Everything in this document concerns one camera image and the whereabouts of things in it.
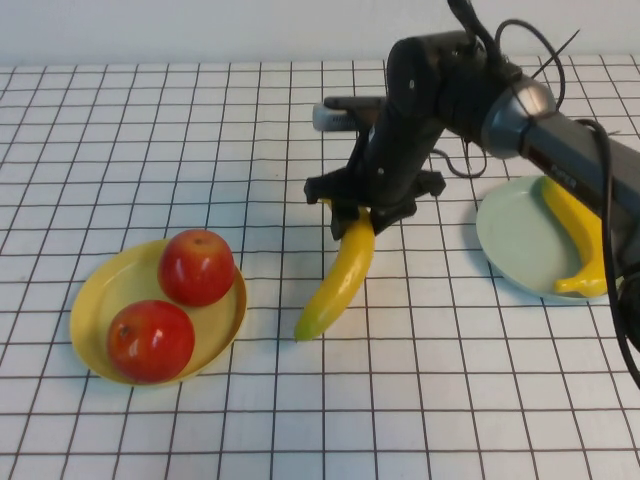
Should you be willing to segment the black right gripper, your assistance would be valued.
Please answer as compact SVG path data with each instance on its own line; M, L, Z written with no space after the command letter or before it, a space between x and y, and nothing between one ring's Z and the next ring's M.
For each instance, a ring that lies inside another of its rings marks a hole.
M373 232L380 234L413 216L417 197L441 193L444 180L440 174L427 176L435 188L427 187L419 176L443 131L443 124L433 117L405 116L395 107L386 107L376 123L358 137L345 167L308 179L306 201L330 201L332 238L369 232L370 222Z

